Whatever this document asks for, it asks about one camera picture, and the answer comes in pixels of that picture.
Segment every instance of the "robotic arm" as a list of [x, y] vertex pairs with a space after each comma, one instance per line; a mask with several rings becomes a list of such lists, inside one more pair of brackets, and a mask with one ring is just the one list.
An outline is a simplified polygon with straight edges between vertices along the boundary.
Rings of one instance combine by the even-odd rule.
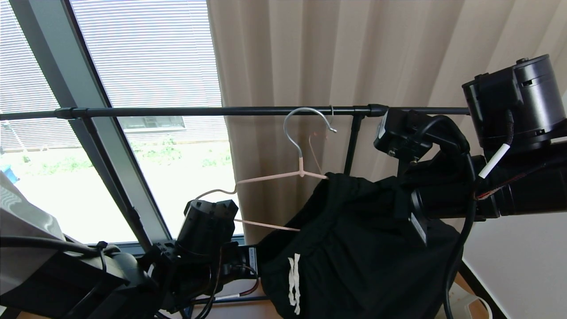
[[[399, 229], [411, 245], [427, 246], [428, 220], [466, 217], [448, 274], [473, 221], [567, 210], [567, 144], [552, 143], [567, 136], [567, 119], [549, 57], [478, 75], [463, 90], [483, 156], [470, 156], [467, 140], [448, 117], [395, 108], [383, 116], [374, 142], [399, 160], [396, 207], [384, 227]], [[440, 151], [420, 162], [433, 144]], [[231, 242], [238, 208], [230, 200], [189, 202], [177, 240], [156, 242], [135, 258], [103, 242], [88, 247], [30, 225], [15, 213], [14, 205], [24, 202], [16, 193], [2, 185], [2, 255], [25, 255], [31, 247], [45, 252], [25, 273], [16, 266], [6, 273], [2, 258], [2, 285], [15, 283], [1, 292], [2, 305], [50, 318], [154, 318], [158, 309], [177, 312], [230, 281], [261, 275], [254, 246]], [[7, 202], [7, 194], [17, 198]], [[199, 318], [213, 298], [205, 301]]]

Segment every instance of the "beige curtain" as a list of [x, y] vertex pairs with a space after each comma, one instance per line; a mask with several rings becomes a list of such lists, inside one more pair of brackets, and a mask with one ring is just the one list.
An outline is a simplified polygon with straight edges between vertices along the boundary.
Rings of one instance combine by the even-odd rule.
[[[567, 0], [296, 1], [209, 0], [211, 30], [225, 107], [351, 106], [466, 107], [461, 84], [549, 53], [561, 92], [567, 88]], [[468, 117], [454, 116], [480, 153]], [[350, 116], [335, 116], [338, 133], [325, 139], [323, 121], [296, 116], [292, 136], [306, 169], [344, 168]], [[352, 175], [375, 181], [396, 161], [374, 149], [380, 118], [367, 118]], [[236, 180], [297, 169], [283, 117], [228, 117]], [[239, 188], [245, 219], [283, 225], [319, 181], [285, 178]], [[248, 242], [269, 229], [245, 226]]]

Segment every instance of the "black fabric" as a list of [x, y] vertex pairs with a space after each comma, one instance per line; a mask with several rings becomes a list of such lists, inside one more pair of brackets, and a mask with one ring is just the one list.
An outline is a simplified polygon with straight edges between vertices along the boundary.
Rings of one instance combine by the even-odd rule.
[[[327, 176], [286, 224], [301, 231], [275, 230], [257, 246], [264, 292], [277, 312], [283, 318], [433, 318], [458, 232], [433, 220], [428, 247], [411, 247], [377, 221], [393, 209], [391, 178]], [[301, 255], [299, 315], [288, 298], [287, 258], [294, 253]]]

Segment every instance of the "hanger hook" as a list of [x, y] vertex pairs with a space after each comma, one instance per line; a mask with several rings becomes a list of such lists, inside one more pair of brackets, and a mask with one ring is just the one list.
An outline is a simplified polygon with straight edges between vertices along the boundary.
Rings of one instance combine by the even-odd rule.
[[293, 140], [293, 138], [291, 138], [291, 136], [289, 136], [289, 132], [287, 131], [287, 120], [294, 115], [297, 112], [300, 111], [311, 111], [313, 113], [316, 113], [317, 115], [321, 116], [323, 118], [323, 120], [325, 121], [325, 124], [327, 125], [327, 128], [329, 129], [329, 131], [332, 131], [334, 133], [337, 132], [336, 129], [332, 128], [331, 125], [329, 124], [329, 121], [327, 120], [327, 118], [323, 115], [323, 113], [317, 111], [314, 108], [311, 107], [299, 107], [296, 108], [295, 110], [289, 112], [289, 114], [285, 117], [285, 120], [283, 120], [283, 131], [285, 132], [285, 136], [287, 136], [287, 139], [293, 144], [295, 145], [295, 147], [297, 148], [297, 151], [299, 152], [299, 157], [303, 157], [303, 152], [301, 151], [301, 148], [299, 147], [299, 145]]

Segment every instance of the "window sill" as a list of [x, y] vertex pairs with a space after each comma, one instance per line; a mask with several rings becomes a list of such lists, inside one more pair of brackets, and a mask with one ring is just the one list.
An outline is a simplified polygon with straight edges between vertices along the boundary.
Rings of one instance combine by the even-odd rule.
[[144, 133], [144, 132], [177, 132], [184, 131], [184, 127], [155, 127], [155, 128], [125, 128], [124, 133]]

